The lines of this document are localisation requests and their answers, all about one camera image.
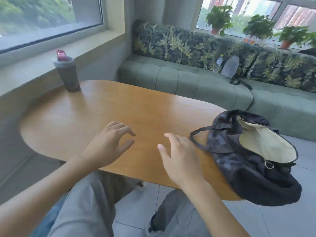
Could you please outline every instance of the sofa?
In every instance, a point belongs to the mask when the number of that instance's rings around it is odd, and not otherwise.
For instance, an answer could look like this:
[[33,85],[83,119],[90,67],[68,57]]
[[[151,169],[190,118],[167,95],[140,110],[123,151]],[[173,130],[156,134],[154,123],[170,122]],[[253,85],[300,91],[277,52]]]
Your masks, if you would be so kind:
[[[239,57],[233,85],[213,72]],[[281,134],[316,141],[316,58],[258,47],[231,38],[137,20],[133,54],[120,66],[119,81],[152,90],[240,109],[267,118]]]

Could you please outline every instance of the hand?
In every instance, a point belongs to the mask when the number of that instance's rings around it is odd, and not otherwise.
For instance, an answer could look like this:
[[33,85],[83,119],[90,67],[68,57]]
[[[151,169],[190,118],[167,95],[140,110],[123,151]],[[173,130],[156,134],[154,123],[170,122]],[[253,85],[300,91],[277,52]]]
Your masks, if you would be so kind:
[[125,134],[135,136],[135,133],[128,126],[111,122],[90,142],[83,157],[96,169],[105,167],[118,159],[135,142],[135,139],[129,139],[119,146],[119,141]]
[[170,179],[181,189],[188,183],[204,180],[200,158],[192,143],[185,137],[174,134],[164,134],[171,143],[171,157],[166,148],[158,144],[158,149]]

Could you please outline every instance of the forearm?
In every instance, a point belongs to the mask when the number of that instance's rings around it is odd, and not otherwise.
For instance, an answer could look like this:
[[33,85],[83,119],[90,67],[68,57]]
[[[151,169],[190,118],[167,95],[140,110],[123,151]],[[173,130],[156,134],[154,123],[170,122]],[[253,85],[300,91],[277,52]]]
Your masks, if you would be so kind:
[[0,206],[0,236],[26,236],[80,179],[93,171],[75,158]]
[[189,183],[183,191],[213,237],[249,237],[208,182],[200,180]]

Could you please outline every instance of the wooden table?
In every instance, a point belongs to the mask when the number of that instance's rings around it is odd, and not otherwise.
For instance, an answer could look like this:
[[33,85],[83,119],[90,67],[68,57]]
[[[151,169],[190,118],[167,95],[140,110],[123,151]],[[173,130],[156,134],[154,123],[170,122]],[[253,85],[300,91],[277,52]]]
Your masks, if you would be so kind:
[[[157,144],[170,151],[164,133],[189,136],[209,126],[224,111],[216,105],[119,82],[88,80],[82,92],[68,93],[64,87],[36,100],[21,121],[25,142],[42,155],[68,161],[80,156],[92,138],[111,121],[122,122],[136,133],[135,144],[102,170],[170,187],[177,186],[164,170]],[[207,132],[196,135],[205,144]],[[239,200],[218,170],[210,154],[197,148],[203,173],[225,200]]]

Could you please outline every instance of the open bag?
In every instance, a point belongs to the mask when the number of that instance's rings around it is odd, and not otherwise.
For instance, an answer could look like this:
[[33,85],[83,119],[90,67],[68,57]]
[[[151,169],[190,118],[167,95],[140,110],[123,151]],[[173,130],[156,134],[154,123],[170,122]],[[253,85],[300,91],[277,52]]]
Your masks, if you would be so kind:
[[[200,131],[210,131],[206,146],[193,138]],[[297,150],[264,117],[241,110],[224,111],[212,126],[193,131],[190,140],[212,153],[241,198],[266,206],[300,199],[302,187],[290,174],[298,159]]]

